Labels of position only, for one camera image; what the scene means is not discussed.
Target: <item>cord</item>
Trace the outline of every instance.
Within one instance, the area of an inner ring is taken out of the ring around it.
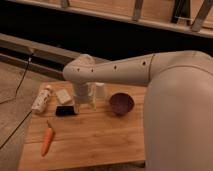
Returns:
[[[20,126],[23,124],[23,122],[30,116],[32,113],[32,110],[27,113],[27,115],[24,117],[24,119],[19,123],[19,125],[13,130],[13,132],[7,137],[7,139],[3,142],[3,144],[0,146],[0,150],[7,144],[7,142],[10,140],[10,138],[15,134],[15,132],[20,128]]]
[[[31,62],[31,60],[32,60],[32,58],[31,58],[32,56],[33,56],[33,54],[31,54],[30,57],[29,57],[29,59],[28,59],[27,65],[26,65],[25,70],[24,70],[24,74],[22,75],[22,78],[21,78],[21,80],[20,80],[20,82],[19,82],[19,84],[18,84],[18,86],[17,86],[17,88],[16,88],[14,97],[12,97],[12,98],[10,98],[10,99],[7,99],[7,100],[5,100],[5,101],[0,102],[0,105],[1,105],[1,104],[4,104],[4,103],[8,103],[8,102],[13,101],[13,100],[16,99],[16,97],[17,97],[17,95],[18,95],[19,88],[21,87],[22,82],[24,81],[25,75],[26,75],[26,73],[27,73],[27,71],[28,71],[30,62]]]

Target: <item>dark background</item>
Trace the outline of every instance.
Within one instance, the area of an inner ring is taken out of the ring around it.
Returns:
[[[109,60],[176,50],[213,56],[213,39],[4,0],[0,32]]]

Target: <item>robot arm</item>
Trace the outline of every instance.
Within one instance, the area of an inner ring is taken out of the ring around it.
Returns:
[[[80,101],[90,99],[87,82],[148,85],[143,113],[146,170],[213,170],[213,60],[209,55],[168,52],[104,64],[83,55],[69,63],[63,75],[73,83]]]
[[[197,53],[201,54],[201,57],[209,57],[202,52],[180,51],[95,64],[91,56],[84,54],[65,66],[63,76],[74,84],[108,82],[147,86],[151,78],[163,69],[174,65],[193,65],[197,62],[197,57],[195,57]]]
[[[64,68],[64,78],[73,83],[108,82],[147,86],[153,56],[154,54],[103,64],[85,64],[85,60],[91,60],[91,56],[83,55],[76,59],[79,61],[77,65],[74,61]]]

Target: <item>small white object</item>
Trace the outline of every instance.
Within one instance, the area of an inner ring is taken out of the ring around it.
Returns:
[[[98,99],[107,98],[107,89],[104,83],[95,83],[95,97]]]
[[[32,111],[36,114],[42,113],[47,106],[51,93],[52,87],[50,85],[47,85],[43,90],[41,90],[32,105]]]
[[[62,105],[66,104],[66,103],[68,103],[72,100],[71,96],[69,95],[69,93],[65,89],[61,89],[59,91],[56,91],[55,94],[56,94],[58,101]]]

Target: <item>floor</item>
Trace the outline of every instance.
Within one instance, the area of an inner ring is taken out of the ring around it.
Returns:
[[[23,75],[24,70],[9,64],[0,62],[0,102],[12,97]],[[19,89],[15,100],[0,104],[0,146],[11,135],[14,129],[30,111],[31,105],[37,95],[39,85],[42,82],[56,81],[53,78],[28,71]],[[19,158],[23,148],[30,116],[17,129],[15,134],[0,149],[0,170],[17,170]],[[65,169],[64,171],[144,171],[138,167],[138,163],[117,164],[79,169]]]

